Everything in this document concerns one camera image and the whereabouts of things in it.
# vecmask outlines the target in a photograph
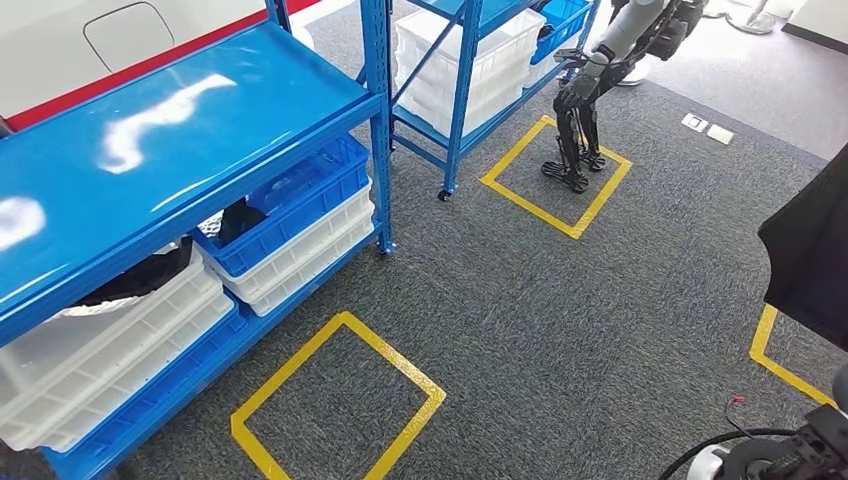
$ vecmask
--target robot leg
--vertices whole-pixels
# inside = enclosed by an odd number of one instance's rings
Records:
[[[589,180],[580,168],[578,129],[576,109],[557,113],[557,144],[561,161],[543,163],[542,173],[565,183],[575,193],[583,193],[589,186]]]
[[[598,111],[595,102],[580,107],[578,110],[580,119],[580,130],[585,142],[580,149],[580,159],[588,165],[592,172],[600,172],[607,166],[607,161],[601,156],[601,147],[598,143]]]

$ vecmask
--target gray carpet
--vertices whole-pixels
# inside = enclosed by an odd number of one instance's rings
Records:
[[[318,32],[356,16],[351,8],[311,28],[319,52],[354,72],[348,43]],[[229,416],[342,310],[447,393],[387,478],[651,478],[730,429],[722,408],[732,394],[748,398],[736,412],[744,425],[797,426],[814,403],[747,353],[769,277],[755,232],[823,160],[657,85],[617,89],[599,103],[601,135],[633,168],[575,241],[478,181],[549,113],[553,93],[465,159],[450,202],[435,199],[441,173],[399,148],[397,253],[355,257],[128,469],[144,479],[262,478],[230,436]],[[737,137],[723,146],[694,133],[680,125],[689,111]],[[533,174],[553,153],[540,136],[503,182],[577,215],[591,192],[574,197]],[[844,357],[815,339],[799,343],[793,328],[779,320],[769,353],[826,381]],[[423,401],[360,340],[337,335],[248,421],[294,479],[361,478]],[[803,355],[792,353],[799,345]],[[0,472],[48,478],[36,457],[8,452]]]

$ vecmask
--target humanoid robot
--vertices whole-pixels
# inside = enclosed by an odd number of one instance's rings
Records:
[[[556,53],[565,68],[577,73],[560,84],[554,99],[561,161],[542,164],[542,173],[583,193],[589,180],[586,165],[598,172],[606,166],[598,143],[595,101],[616,86],[645,55],[668,60],[701,17],[705,0],[615,0],[609,27],[585,54],[576,49]]]

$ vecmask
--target stacked plastic bin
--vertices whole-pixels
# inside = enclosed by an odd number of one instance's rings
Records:
[[[196,251],[150,294],[59,312],[0,348],[0,438],[71,449],[220,323],[244,320]]]
[[[542,15],[525,10],[480,40],[471,74],[463,135],[521,97],[529,74],[530,57],[536,51],[536,38],[544,24]],[[395,83],[398,86],[406,81],[447,25],[447,19],[426,10],[395,22],[398,34]],[[445,136],[450,135],[461,44],[462,27],[454,26],[398,101]]]
[[[192,236],[224,285],[265,316],[368,236],[368,151],[344,135],[247,197],[266,218],[226,245],[218,220]]]
[[[526,88],[533,86],[557,66],[554,59],[557,50],[577,46],[577,34],[586,22],[590,6],[591,3],[586,0],[551,0],[545,5],[542,15],[551,29],[538,40],[536,52],[530,59],[530,73],[524,82]]]

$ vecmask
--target shelving unit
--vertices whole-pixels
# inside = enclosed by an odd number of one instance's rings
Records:
[[[60,478],[118,465],[365,245],[392,243],[388,11],[362,0],[363,87],[269,19],[0,140],[0,346],[370,121],[374,230],[270,314],[240,307],[65,453]]]
[[[447,32],[454,25],[460,25],[462,30],[462,46],[460,48],[459,68],[457,74],[456,93],[453,103],[453,116],[451,121],[451,134],[449,137],[437,132],[433,127],[397,104],[400,93],[405,87],[398,88],[398,94],[392,98],[392,141],[397,142],[412,152],[432,163],[445,173],[443,190],[439,192],[439,199],[445,200],[456,190],[456,175],[459,162],[471,149],[485,139],[501,123],[503,123],[513,112],[518,110],[530,98],[539,92],[548,82],[554,79],[560,72],[559,65],[548,72],[541,80],[530,88],[525,88],[521,97],[514,103],[501,110],[489,121],[466,135],[462,135],[465,122],[465,109],[467,105],[468,92],[471,83],[471,72],[474,58],[477,56],[477,44],[479,40],[495,31],[498,27],[509,21],[525,8],[536,3],[538,0],[410,0],[413,4],[429,10],[437,15],[448,19],[448,25],[441,35],[436,39],[430,51],[424,55],[421,64],[413,70],[408,85],[419,73],[421,66],[430,58],[438,45],[447,36]],[[587,4],[588,17],[585,25],[591,26],[595,19],[600,0],[594,0]],[[585,14],[587,10],[581,10],[578,14]],[[583,28],[578,40],[578,48],[582,48],[589,35],[589,28]],[[424,138],[445,150],[444,157],[438,156],[415,141],[398,133],[394,128],[395,122],[400,122],[416,131]]]

